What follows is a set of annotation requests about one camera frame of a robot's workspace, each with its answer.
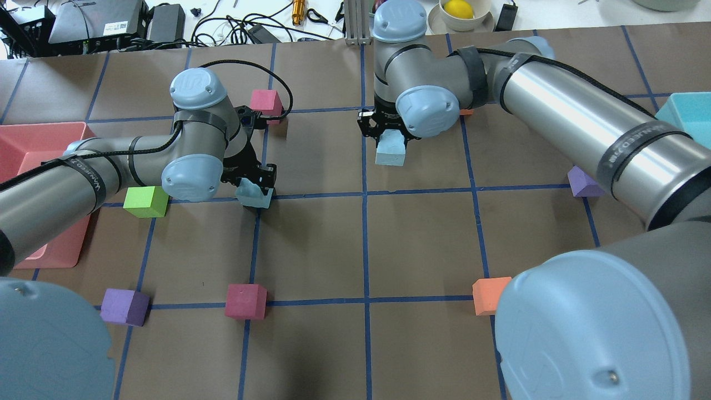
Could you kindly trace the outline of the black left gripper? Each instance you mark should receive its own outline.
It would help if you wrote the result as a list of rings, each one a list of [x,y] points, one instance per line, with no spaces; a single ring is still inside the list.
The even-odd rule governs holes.
[[[253,131],[267,128],[267,117],[247,106],[236,107],[234,110],[238,115],[239,130],[233,139],[244,138],[247,141],[235,155],[224,157],[221,182],[238,187],[242,179],[247,179],[259,189],[274,189],[277,165],[263,165],[251,144]]]

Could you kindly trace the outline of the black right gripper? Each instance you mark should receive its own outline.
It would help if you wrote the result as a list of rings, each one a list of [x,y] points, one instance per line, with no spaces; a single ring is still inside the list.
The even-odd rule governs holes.
[[[361,109],[358,112],[357,125],[365,138],[379,139],[386,130],[395,130],[409,138],[409,132],[401,116],[396,113],[378,109]]]

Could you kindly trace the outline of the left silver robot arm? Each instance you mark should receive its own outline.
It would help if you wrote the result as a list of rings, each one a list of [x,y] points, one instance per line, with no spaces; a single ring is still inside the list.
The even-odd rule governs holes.
[[[180,72],[169,86],[168,135],[92,137],[2,183],[2,275],[128,187],[160,186],[172,198],[206,202],[221,184],[246,207],[268,208],[275,164],[263,164],[252,132],[266,119],[234,107],[209,65]]]

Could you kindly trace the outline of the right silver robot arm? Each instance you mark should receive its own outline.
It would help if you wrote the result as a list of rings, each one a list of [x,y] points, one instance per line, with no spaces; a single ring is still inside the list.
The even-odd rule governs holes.
[[[709,221],[709,149],[596,79],[554,59],[538,36],[437,58],[425,43],[427,13],[387,1],[375,13],[375,108],[358,116],[375,161],[402,166],[407,143],[496,102],[541,134],[647,229]]]

